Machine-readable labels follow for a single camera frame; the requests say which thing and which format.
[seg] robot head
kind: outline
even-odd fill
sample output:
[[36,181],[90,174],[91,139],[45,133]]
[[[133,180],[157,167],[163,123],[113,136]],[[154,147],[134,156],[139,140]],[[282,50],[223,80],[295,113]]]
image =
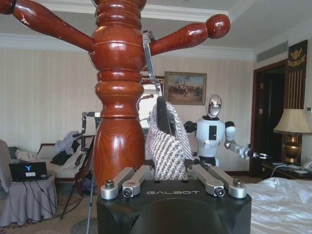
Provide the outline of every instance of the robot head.
[[210,118],[216,118],[221,111],[222,100],[216,95],[210,95],[206,99],[206,112]]

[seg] bed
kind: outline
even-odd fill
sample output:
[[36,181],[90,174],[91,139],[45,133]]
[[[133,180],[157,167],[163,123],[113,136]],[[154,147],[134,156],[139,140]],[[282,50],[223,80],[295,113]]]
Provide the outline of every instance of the bed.
[[270,178],[246,186],[251,234],[312,234],[312,181]]

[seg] doorway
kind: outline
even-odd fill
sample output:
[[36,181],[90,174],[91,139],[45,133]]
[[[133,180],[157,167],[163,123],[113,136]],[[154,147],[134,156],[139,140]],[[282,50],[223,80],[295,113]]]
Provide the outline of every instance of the doorway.
[[[252,145],[258,153],[281,161],[282,135],[273,132],[282,117],[285,102],[287,60],[254,71]],[[262,162],[251,158],[250,176],[261,176]]]

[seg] lamp shade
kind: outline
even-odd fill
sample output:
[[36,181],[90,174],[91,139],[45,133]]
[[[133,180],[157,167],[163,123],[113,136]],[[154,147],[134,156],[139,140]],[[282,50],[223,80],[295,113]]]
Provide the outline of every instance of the lamp shade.
[[302,109],[284,109],[282,118],[274,128],[278,133],[311,133],[307,116]]

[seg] crown molding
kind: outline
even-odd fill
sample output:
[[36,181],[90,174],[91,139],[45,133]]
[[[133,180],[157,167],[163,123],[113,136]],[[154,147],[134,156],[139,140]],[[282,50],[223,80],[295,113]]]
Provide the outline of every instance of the crown molding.
[[198,45],[196,47],[174,50],[156,56],[253,61],[254,52],[252,49],[245,48]]
[[[0,34],[0,48],[22,50],[46,50],[65,52],[85,52],[67,42],[49,36]],[[202,59],[248,60],[254,58],[251,49],[203,46],[167,52],[156,56],[188,57]]]
[[246,12],[257,0],[239,0],[230,10],[229,17],[234,22],[244,12]]
[[[38,0],[38,2],[52,11],[94,14],[96,10],[91,0]],[[142,18],[195,22],[205,22],[215,14],[228,15],[229,13],[210,9],[159,5],[146,5],[141,12]]]

